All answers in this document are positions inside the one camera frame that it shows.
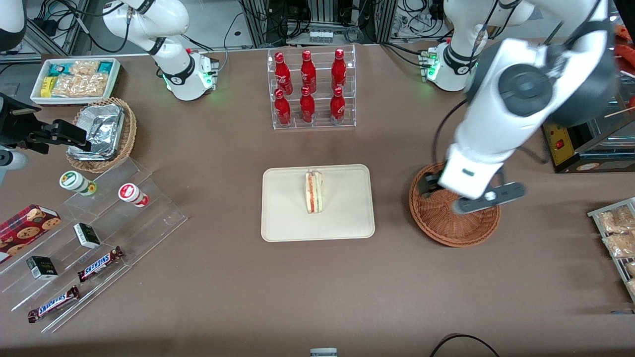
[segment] brown tablecloth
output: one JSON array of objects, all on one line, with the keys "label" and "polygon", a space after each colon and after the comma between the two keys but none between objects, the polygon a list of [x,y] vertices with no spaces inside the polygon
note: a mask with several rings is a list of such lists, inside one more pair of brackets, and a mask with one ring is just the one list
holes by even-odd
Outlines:
[{"label": "brown tablecloth", "polygon": [[[555,175],[516,153],[507,178],[524,182],[527,196],[503,206],[486,243],[441,246],[416,227],[406,193],[462,95],[422,83],[377,45],[356,49],[358,126],[304,133],[271,127],[265,50],[231,53],[218,90],[194,102],[166,90],[151,57],[121,57],[118,96],[138,121],[132,156],[191,219],[54,334],[1,306],[0,347],[12,350],[0,354],[291,357],[332,346],[343,357],[422,356],[463,332],[503,356],[632,356],[635,316],[610,315],[632,305],[586,212],[635,196],[634,175]],[[444,147],[464,112],[448,123]],[[541,144],[536,134],[528,146]],[[29,167],[7,174],[1,220],[70,196],[57,184],[70,167],[64,150],[29,153]],[[373,237],[260,237],[266,169],[354,163],[371,172]]]}]

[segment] red bottle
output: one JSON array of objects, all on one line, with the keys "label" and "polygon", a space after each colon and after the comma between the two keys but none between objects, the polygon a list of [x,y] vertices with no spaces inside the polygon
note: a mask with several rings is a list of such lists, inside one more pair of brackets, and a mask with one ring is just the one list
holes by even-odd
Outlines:
[{"label": "red bottle", "polygon": [[311,124],[315,120],[316,102],[311,96],[311,90],[308,86],[302,87],[302,98],[300,98],[300,108],[302,108],[302,120],[304,123]]},{"label": "red bottle", "polygon": [[333,62],[333,67],[331,67],[331,78],[333,90],[337,86],[344,88],[346,85],[346,62],[344,62],[344,50],[341,48],[335,50],[335,61]]},{"label": "red bottle", "polygon": [[293,93],[291,71],[289,71],[289,66],[284,62],[284,55],[282,53],[277,52],[274,58],[276,59],[276,82],[278,83],[278,88],[282,89],[284,95],[288,97]]},{"label": "red bottle", "polygon": [[308,86],[311,93],[315,93],[318,90],[318,81],[316,79],[316,65],[311,60],[311,51],[305,50],[302,52],[302,68],[300,68],[302,74],[302,85]]},{"label": "red bottle", "polygon": [[284,92],[282,89],[276,88],[274,95],[276,96],[274,106],[276,107],[276,115],[278,116],[280,125],[291,125],[291,107],[289,106],[289,101],[284,97]]},{"label": "red bottle", "polygon": [[342,97],[342,87],[333,90],[333,98],[331,98],[331,123],[335,125],[342,124],[344,121],[344,98]]}]

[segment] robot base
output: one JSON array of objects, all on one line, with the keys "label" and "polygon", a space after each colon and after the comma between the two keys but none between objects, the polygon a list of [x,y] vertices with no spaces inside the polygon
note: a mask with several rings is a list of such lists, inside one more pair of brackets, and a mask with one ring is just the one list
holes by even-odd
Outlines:
[{"label": "robot base", "polygon": [[467,86],[469,67],[466,65],[459,68],[463,74],[456,74],[443,58],[443,51],[447,46],[447,43],[441,43],[437,47],[430,47],[427,53],[419,55],[419,64],[430,66],[421,68],[421,77],[424,82],[430,81],[442,90],[461,91]]},{"label": "robot base", "polygon": [[208,90],[215,90],[218,81],[218,62],[212,62],[209,57],[198,53],[191,53],[194,59],[194,72],[185,80],[184,84],[170,83],[165,76],[168,90],[180,100],[194,100],[204,95]]}]

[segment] aluminum foil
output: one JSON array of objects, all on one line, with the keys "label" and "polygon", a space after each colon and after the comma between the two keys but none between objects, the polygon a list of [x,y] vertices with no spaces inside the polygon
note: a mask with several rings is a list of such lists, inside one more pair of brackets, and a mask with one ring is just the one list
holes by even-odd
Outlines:
[{"label": "aluminum foil", "polygon": [[69,155],[81,161],[108,161],[117,156],[125,111],[116,104],[96,105],[84,108],[77,119],[77,126],[86,130],[91,142],[90,152],[69,147]]}]

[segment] wicker basket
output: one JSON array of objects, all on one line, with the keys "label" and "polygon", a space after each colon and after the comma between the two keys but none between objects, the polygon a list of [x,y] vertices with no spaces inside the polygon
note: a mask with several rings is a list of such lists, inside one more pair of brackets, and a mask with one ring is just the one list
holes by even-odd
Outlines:
[{"label": "wicker basket", "polygon": [[[121,129],[121,140],[119,141],[119,147],[117,148],[117,156],[110,161],[79,161],[75,160],[66,154],[66,159],[70,162],[70,164],[82,171],[88,171],[93,173],[102,173],[109,168],[113,167],[116,163],[130,156],[130,152],[132,151],[132,147],[135,145],[135,135],[137,134],[137,119],[135,118],[135,113],[132,112],[128,104],[121,99],[118,98],[108,98],[105,100],[99,100],[98,102],[89,104],[90,105],[107,105],[107,104],[117,104],[121,106],[124,111],[126,111],[126,117],[124,118],[123,128]],[[79,113],[75,116],[75,120],[73,120],[73,124],[77,124],[77,120],[79,119]]]},{"label": "wicker basket", "polygon": [[417,182],[424,174],[438,173],[442,169],[442,163],[428,165],[413,180],[408,195],[412,217],[426,235],[444,245],[465,247],[484,242],[498,227],[499,206],[457,215],[452,211],[452,204],[458,199],[454,192],[438,190],[429,197],[419,195]]}]

